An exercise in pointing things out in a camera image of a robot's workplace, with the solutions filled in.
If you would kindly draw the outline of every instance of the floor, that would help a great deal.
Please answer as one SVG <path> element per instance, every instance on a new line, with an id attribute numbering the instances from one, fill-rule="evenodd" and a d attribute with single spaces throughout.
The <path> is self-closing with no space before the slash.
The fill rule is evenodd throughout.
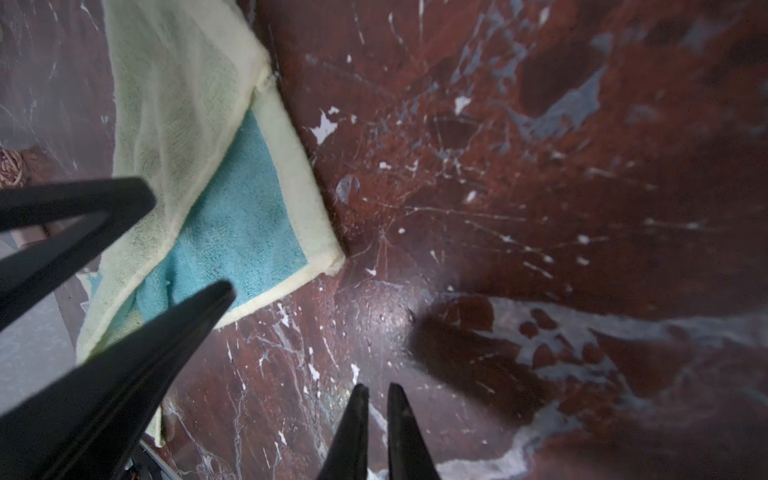
<path id="1" fill-rule="evenodd" d="M 184 478 L 314 478 L 355 381 L 376 478 L 390 382 L 445 479 L 768 475 L 768 5 L 240 7 L 349 261 L 201 346 Z M 2 144 L 108 176 L 99 2 L 0 22 Z"/>

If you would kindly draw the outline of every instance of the marble floor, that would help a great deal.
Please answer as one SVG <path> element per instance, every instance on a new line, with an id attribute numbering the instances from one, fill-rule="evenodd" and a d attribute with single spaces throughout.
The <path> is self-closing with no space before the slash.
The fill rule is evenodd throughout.
<path id="1" fill-rule="evenodd" d="M 375 478 L 390 382 L 446 480 L 768 475 L 768 5 L 239 4 L 349 260 L 185 367 L 184 478 L 314 478 L 355 381 Z M 99 2 L 0 25 L 2 144 L 107 177 Z"/>

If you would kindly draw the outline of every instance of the folded towel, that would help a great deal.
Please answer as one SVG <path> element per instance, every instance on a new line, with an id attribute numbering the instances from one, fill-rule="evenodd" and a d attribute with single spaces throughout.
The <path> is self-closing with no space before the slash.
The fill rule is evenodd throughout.
<path id="1" fill-rule="evenodd" d="M 207 284 L 237 291 L 219 326 L 344 261 L 269 56 L 227 0 L 104 0 L 115 177 L 157 206 L 101 257 L 78 361 Z"/>

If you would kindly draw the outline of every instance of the white wall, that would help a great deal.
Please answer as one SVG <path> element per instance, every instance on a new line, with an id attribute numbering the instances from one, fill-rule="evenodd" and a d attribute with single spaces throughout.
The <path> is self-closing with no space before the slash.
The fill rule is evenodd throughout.
<path id="1" fill-rule="evenodd" d="M 0 258 L 15 251 L 3 237 Z M 51 293 L 0 332 L 0 413 L 72 368 L 74 348 Z"/>

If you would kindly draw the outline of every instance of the blue towel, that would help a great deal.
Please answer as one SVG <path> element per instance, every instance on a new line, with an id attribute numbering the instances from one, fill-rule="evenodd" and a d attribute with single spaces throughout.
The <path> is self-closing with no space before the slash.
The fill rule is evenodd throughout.
<path id="1" fill-rule="evenodd" d="M 226 279 L 237 292 L 231 310 L 305 265 L 270 151 L 248 110 L 174 247 L 137 288 L 136 304 L 144 319 L 152 319 Z"/>

